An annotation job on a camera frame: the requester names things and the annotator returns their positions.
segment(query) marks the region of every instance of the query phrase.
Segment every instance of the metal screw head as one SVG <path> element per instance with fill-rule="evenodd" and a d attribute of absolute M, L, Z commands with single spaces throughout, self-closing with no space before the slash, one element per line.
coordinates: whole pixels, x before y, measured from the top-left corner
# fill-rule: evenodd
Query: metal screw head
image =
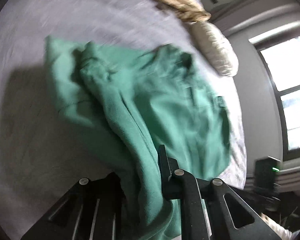
<path fill-rule="evenodd" d="M 182 169 L 177 169 L 174 171 L 174 174 L 176 174 L 178 176 L 182 176 L 183 174 L 185 174 L 185 171 Z"/>
<path fill-rule="evenodd" d="M 89 179 L 87 179 L 87 178 L 82 178 L 82 179 L 79 180 L 79 183 L 81 185 L 86 185 L 86 184 L 88 184 L 88 182 L 89 182 Z"/>
<path fill-rule="evenodd" d="M 216 186 L 221 186 L 222 185 L 222 180 L 221 179 L 214 179 L 212 181 L 213 185 L 216 185 Z"/>

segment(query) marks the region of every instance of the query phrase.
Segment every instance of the white fabric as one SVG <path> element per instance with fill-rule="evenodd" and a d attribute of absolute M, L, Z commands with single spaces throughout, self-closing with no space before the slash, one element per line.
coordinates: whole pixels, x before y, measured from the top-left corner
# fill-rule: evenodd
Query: white fabric
<path fill-rule="evenodd" d="M 282 240 L 290 240 L 291 239 L 292 233 L 289 230 L 284 229 L 282 226 L 280 226 L 279 224 L 274 222 L 270 217 L 266 216 L 265 214 L 262 214 L 261 218 L 264 222 L 267 223 L 268 226 L 271 227 L 271 229 L 274 232 L 276 232 L 276 234 L 278 236 L 280 236 L 280 238 Z"/>
<path fill-rule="evenodd" d="M 239 61 L 228 39 L 212 23 L 196 22 L 192 34 L 199 50 L 220 75 L 233 77 L 238 72 Z"/>

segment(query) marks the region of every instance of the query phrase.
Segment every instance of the green cloth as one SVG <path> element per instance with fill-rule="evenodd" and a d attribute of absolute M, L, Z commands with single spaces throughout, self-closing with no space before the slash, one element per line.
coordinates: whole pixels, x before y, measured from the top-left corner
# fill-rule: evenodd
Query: green cloth
<path fill-rule="evenodd" d="M 230 159 L 226 107 L 192 56 L 172 45 L 141 51 L 48 37 L 46 67 L 59 116 L 121 179 L 122 239 L 180 235 L 178 201 L 162 197 L 158 146 L 200 179 Z"/>

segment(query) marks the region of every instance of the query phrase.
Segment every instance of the beige pillow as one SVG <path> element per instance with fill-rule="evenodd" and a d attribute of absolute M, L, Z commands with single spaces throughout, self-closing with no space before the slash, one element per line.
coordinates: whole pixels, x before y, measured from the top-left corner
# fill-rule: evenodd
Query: beige pillow
<path fill-rule="evenodd" d="M 238 72 L 239 61 L 228 39 L 212 23 L 196 22 L 191 32 L 200 52 L 220 75 L 233 77 Z"/>

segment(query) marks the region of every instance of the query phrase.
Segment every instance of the bed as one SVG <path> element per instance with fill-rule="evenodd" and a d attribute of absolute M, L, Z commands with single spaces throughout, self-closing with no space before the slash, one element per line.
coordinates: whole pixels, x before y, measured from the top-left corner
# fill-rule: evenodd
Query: bed
<path fill-rule="evenodd" d="M 57 119 L 43 68 L 49 34 L 136 49 L 173 43 L 192 53 L 229 110 L 232 156 L 219 177 L 244 186 L 246 151 L 234 81 L 216 73 L 171 12 L 153 0 L 8 0 L 0 12 L 0 225 L 10 239 L 20 239 L 80 178 L 111 172 Z"/>

